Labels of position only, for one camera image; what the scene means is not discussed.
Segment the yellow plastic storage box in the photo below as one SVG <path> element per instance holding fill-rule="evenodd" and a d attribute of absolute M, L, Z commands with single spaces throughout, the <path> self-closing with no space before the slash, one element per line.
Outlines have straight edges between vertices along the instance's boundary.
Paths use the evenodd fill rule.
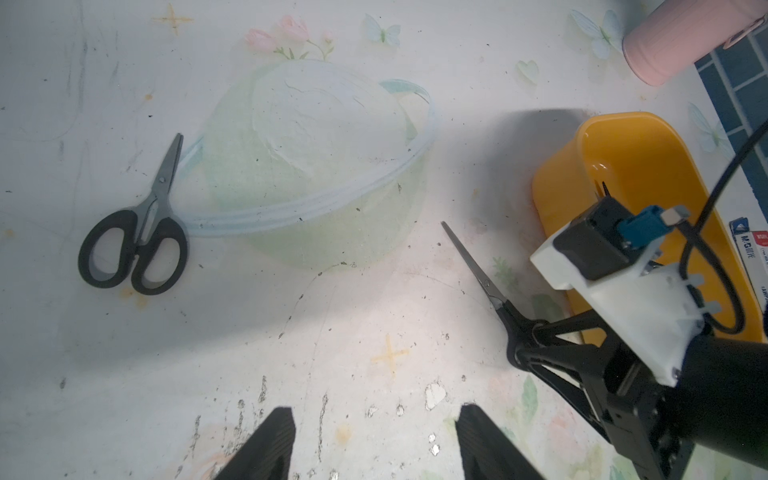
<path fill-rule="evenodd" d="M 691 223 L 708 197 L 681 137 L 660 117 L 645 112 L 590 118 L 538 168 L 532 196 L 546 237 L 605 196 L 605 188 L 633 214 L 649 205 L 684 205 L 692 214 Z M 716 336 L 767 344 L 758 298 L 731 234 L 717 213 L 708 219 L 701 235 L 733 281 L 746 315 L 740 334 L 717 332 Z M 692 253 L 688 271 L 704 277 L 705 283 L 699 287 L 704 299 L 717 301 L 722 312 L 715 318 L 731 326 L 734 312 L 728 296 L 698 251 Z"/>

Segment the pink pen holder cup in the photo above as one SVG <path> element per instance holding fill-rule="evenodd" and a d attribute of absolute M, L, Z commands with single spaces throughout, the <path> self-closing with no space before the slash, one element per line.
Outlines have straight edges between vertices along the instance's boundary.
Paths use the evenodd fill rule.
<path fill-rule="evenodd" d="M 623 53 L 640 80 L 660 86 L 766 21 L 766 0 L 667 0 L 624 37 Z"/>

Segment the thin black scissors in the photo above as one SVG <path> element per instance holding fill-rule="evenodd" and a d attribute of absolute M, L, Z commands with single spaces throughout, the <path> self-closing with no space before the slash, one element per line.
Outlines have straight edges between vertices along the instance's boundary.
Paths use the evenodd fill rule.
<path fill-rule="evenodd" d="M 512 302 L 506 298 L 501 290 L 493 283 L 491 278 L 477 264 L 469 251 L 465 248 L 464 244 L 445 221 L 441 222 L 441 226 L 469 267 L 470 271 L 475 276 L 505 328 L 507 333 L 506 358 L 508 362 L 519 370 L 529 371 L 529 365 L 518 358 L 518 352 L 521 349 L 532 348 L 535 346 L 532 329 L 536 325 L 536 322 L 524 316 Z"/>

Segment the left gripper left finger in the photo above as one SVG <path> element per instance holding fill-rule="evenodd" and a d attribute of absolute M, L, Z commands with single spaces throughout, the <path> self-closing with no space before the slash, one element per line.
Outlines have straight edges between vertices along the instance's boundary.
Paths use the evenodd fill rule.
<path fill-rule="evenodd" d="M 288 479 L 295 437 L 292 409 L 275 408 L 219 471 L 215 479 Z"/>

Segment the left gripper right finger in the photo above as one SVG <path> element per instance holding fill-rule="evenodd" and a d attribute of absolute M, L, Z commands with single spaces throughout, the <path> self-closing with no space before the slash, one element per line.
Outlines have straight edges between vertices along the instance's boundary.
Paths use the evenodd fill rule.
<path fill-rule="evenodd" d="M 455 428 L 466 480 L 544 479 L 478 405 L 464 404 Z"/>

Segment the floral table mat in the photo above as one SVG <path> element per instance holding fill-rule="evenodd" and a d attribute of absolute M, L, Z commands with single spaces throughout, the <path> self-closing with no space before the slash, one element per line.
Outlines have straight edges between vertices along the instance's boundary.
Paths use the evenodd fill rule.
<path fill-rule="evenodd" d="M 540 165 L 590 118 L 652 113 L 713 186 L 767 115 L 767 32 L 660 87 L 619 44 L 652 1 L 5 1 L 1 475 L 213 479 L 276 407 L 293 479 L 459 479 L 480 405 L 550 479 L 632 479 L 505 358 L 450 225 L 526 315 Z M 184 272 L 81 278 L 172 140 Z"/>

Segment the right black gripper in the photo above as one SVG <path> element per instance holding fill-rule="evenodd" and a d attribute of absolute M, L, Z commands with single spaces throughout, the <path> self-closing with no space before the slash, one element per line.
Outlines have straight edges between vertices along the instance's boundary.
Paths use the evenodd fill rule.
<path fill-rule="evenodd" d="M 507 358 L 630 459 L 642 479 L 679 479 L 697 445 L 767 466 L 767 347 L 700 334 L 672 386 L 594 311 L 547 323 L 506 311 Z"/>

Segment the small black scissors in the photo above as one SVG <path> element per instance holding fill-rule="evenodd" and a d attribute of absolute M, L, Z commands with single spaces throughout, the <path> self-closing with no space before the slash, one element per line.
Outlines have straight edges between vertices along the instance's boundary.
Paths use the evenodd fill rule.
<path fill-rule="evenodd" d="M 185 270 L 189 257 L 189 240 L 184 227 L 173 216 L 169 194 L 179 164 L 184 137 L 178 133 L 172 140 L 150 193 L 137 206 L 118 210 L 99 221 L 83 240 L 77 260 L 78 271 L 85 283 L 109 289 L 130 279 L 133 289 L 145 296 L 156 296 L 170 290 Z M 123 238 L 118 251 L 117 268 L 108 273 L 97 268 L 94 252 L 101 237 L 118 229 Z M 177 264 L 162 282 L 146 279 L 146 271 L 161 244 L 171 240 L 179 249 Z"/>

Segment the pencil box white blue red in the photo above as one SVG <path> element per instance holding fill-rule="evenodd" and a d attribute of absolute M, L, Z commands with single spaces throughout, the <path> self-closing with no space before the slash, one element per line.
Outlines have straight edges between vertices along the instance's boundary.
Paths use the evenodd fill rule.
<path fill-rule="evenodd" d="M 754 294 L 765 312 L 767 308 L 767 247 L 768 233 L 752 230 L 746 217 L 732 220 L 730 231 L 737 245 Z"/>

